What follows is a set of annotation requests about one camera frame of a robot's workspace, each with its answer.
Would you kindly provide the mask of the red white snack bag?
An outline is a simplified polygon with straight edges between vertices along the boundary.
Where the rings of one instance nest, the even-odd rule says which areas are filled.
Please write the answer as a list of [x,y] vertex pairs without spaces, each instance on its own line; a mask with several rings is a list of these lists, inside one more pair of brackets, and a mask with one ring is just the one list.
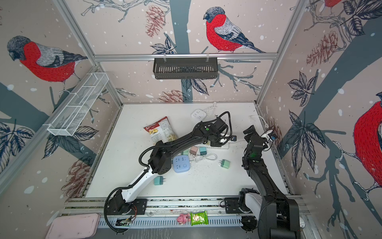
[[164,117],[157,122],[144,127],[144,129],[149,133],[154,145],[159,141],[166,143],[178,139],[171,127],[168,117]]

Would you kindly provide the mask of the white colourful power strip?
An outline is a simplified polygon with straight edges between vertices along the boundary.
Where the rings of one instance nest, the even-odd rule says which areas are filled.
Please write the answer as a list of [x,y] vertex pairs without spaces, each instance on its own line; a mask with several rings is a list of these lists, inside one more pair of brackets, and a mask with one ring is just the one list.
[[204,144],[204,146],[207,148],[212,148],[212,149],[229,149],[228,143],[226,143],[225,145],[222,145],[219,142],[211,142],[210,140],[208,140],[207,143]]

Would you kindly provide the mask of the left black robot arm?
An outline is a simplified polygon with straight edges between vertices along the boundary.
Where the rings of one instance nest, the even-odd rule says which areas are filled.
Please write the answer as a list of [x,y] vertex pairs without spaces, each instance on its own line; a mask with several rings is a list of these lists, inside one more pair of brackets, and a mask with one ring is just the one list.
[[158,175],[167,173],[172,167],[172,160],[179,153],[195,145],[210,142],[221,147],[232,138],[231,114],[223,112],[217,118],[197,123],[193,130],[170,142],[157,142],[144,150],[138,162],[143,171],[128,186],[117,187],[107,196],[103,208],[104,216],[124,215],[133,208],[133,201],[138,194]]

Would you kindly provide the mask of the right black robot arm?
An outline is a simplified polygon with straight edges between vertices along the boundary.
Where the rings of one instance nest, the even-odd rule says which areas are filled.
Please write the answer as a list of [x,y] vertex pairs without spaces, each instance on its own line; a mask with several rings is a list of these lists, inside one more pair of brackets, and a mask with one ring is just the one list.
[[257,190],[242,189],[242,210],[250,210],[254,214],[259,238],[300,239],[298,204],[277,187],[262,158],[262,152],[267,147],[266,139],[256,132],[253,125],[243,133],[248,144],[242,157],[242,167]]

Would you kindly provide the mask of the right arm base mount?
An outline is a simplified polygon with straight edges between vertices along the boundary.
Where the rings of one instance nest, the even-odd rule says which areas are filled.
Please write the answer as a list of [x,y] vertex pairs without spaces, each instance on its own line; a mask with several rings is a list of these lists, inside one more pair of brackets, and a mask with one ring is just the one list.
[[243,200],[238,197],[228,197],[223,200],[226,214],[251,214],[252,211],[244,205]]

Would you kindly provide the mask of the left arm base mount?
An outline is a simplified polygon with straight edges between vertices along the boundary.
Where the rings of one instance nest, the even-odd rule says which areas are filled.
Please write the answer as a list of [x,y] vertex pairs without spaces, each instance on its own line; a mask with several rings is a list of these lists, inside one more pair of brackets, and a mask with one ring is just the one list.
[[105,211],[107,215],[144,215],[147,206],[147,199],[135,199],[126,203],[123,199],[112,198],[107,202]]

